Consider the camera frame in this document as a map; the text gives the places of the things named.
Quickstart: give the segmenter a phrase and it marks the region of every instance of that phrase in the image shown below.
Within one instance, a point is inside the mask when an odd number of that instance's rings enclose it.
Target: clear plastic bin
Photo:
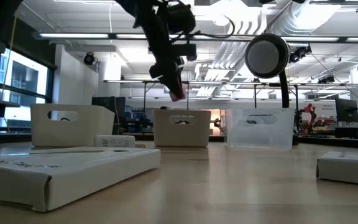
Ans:
[[[226,110],[226,145],[240,148],[292,149],[295,110]]]

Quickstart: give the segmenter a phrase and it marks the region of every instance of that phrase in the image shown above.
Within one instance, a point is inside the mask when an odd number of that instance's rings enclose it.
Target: security camera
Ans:
[[[94,57],[94,53],[93,52],[88,52],[86,53],[85,57],[84,57],[84,63],[86,65],[94,65],[98,62],[98,60]]]

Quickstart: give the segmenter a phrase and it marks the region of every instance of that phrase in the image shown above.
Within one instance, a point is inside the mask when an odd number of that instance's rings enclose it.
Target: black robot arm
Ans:
[[[173,46],[169,38],[172,28],[169,26],[169,20],[174,19],[175,15],[172,18],[171,12],[167,9],[168,2],[157,0],[117,0],[117,2],[126,12],[135,17],[134,28],[141,26],[144,31],[150,51],[156,61],[155,65],[150,68],[151,77],[158,78],[171,91],[171,95],[175,96],[173,99],[183,99],[185,96],[180,74],[184,63],[180,57],[182,54],[176,51],[177,48]]]

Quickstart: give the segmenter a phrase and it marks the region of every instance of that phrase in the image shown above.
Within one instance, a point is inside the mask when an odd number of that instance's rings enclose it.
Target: black pole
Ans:
[[[187,83],[187,110],[189,110],[189,95],[190,95],[189,86],[190,86],[190,84]]]
[[[298,101],[298,85],[295,85],[295,106],[296,106],[296,115],[298,116],[299,111],[299,101]],[[296,121],[296,130],[299,131],[299,122]]]
[[[146,121],[146,85],[147,83],[144,83],[144,97],[143,97],[143,120]]]
[[[254,101],[255,101],[255,108],[256,108],[256,85],[254,85]]]
[[[287,84],[287,78],[285,76],[285,71],[282,71],[279,74],[279,77],[280,77],[283,108],[289,108],[290,107],[290,94],[288,93],[288,84]]]
[[[298,85],[295,85],[295,104],[296,104],[296,111],[298,111],[299,110]]]

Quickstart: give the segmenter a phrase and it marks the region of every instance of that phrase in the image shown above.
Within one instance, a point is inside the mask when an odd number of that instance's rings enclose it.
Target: cardboard box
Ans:
[[[358,184],[358,153],[326,153],[317,160],[316,177]]]
[[[95,147],[131,147],[135,148],[135,137],[134,136],[123,136],[123,135],[104,135],[94,137]]]
[[[74,147],[0,155],[0,204],[46,212],[160,165],[160,151]]]

